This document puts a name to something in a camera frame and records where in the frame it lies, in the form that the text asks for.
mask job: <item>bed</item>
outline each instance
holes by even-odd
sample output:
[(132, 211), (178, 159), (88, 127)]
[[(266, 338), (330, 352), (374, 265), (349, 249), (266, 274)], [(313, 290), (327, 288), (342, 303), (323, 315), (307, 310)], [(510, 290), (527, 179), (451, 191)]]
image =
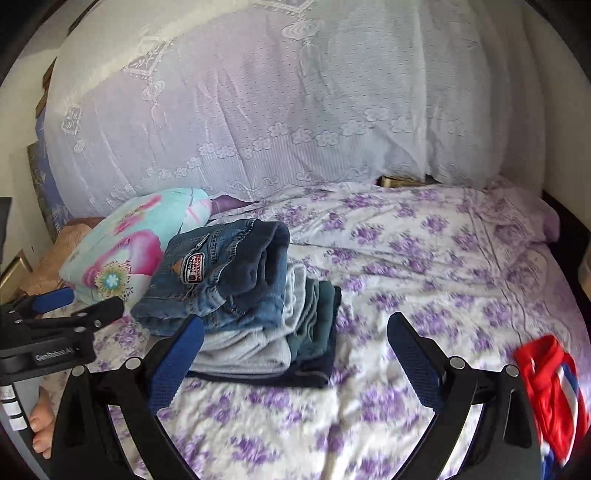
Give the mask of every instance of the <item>bed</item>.
[[(159, 412), (203, 480), (394, 476), (431, 419), (385, 339), (397, 310), (477, 368), (555, 335), (591, 393), (586, 325), (546, 245), (557, 216), (537, 198), (544, 108), (521, 5), (335, 5), (150, 0), (130, 16), (133, 1), (103, 0), (64, 44), (39, 123), (58, 221), (199, 186), (256, 201), (213, 221), (285, 222), (290, 258), (343, 290), (328, 389), (192, 378)], [(385, 189), (381, 175), (440, 184)], [(117, 368), (148, 340), (127, 316), (97, 335), (89, 368)], [(68, 374), (44, 379), (56, 410)], [(442, 478), (461, 464), (473, 410)]]

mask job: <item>floral bedsheet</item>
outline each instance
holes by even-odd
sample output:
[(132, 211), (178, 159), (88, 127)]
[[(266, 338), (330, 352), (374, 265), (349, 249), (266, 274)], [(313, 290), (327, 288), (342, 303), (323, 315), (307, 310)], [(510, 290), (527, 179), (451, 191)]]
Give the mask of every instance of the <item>floral bedsheet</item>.
[[(544, 244), (556, 238), (556, 214), (507, 182), (486, 193), (294, 188), (214, 222), (245, 217), (285, 222), (291, 260), (341, 286), (336, 365), (324, 391), (186, 379), (158, 416), (201, 479), (392, 478), (432, 418), (388, 346), (396, 311), (476, 368), (500, 370), (516, 346), (554, 334), (577, 361), (589, 398), (589, 336)], [(116, 368), (142, 355), (147, 340), (133, 319), (119, 320), (97, 334), (89, 368)], [(67, 375), (46, 378), (56, 404)], [(459, 468), (478, 413), (473, 408), (442, 478)], [(121, 411), (114, 407), (112, 417), (131, 465), (149, 478)]]

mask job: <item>clothing label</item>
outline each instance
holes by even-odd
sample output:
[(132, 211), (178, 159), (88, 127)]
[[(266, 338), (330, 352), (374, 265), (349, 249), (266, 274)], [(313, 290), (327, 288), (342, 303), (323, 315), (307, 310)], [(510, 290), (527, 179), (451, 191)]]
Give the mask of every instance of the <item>clothing label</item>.
[(7, 385), (6, 387), (0, 387), (0, 400), (10, 400), (11, 398), (16, 398), (17, 396), (14, 394), (14, 389), (12, 385)]
[(199, 283), (203, 281), (203, 262), (205, 254), (192, 253), (183, 260), (181, 269), (181, 281), (183, 283)]
[(19, 406), (17, 401), (3, 403), (2, 406), (4, 407), (6, 415), (8, 415), (9, 417), (14, 417), (15, 415), (20, 415), (22, 413), (21, 407)]
[(25, 421), (25, 417), (18, 417), (17, 419), (9, 419), (10, 426), (15, 432), (19, 430), (24, 430), (27, 428), (27, 422)]

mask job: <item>green folded garment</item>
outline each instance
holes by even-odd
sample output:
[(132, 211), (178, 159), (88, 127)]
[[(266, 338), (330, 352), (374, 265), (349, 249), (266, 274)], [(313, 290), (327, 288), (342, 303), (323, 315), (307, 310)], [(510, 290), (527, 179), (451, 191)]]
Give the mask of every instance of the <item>green folded garment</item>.
[(291, 360), (311, 360), (324, 354), (335, 311), (335, 288), (329, 281), (306, 280), (306, 303), (301, 322), (287, 337)]

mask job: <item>red garment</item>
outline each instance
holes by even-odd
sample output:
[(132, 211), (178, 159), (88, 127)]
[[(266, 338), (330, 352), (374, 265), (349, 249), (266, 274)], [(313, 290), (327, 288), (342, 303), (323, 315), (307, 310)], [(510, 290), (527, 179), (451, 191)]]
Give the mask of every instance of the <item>red garment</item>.
[(573, 358), (547, 335), (514, 352), (534, 410), (540, 440), (564, 465), (589, 426)]

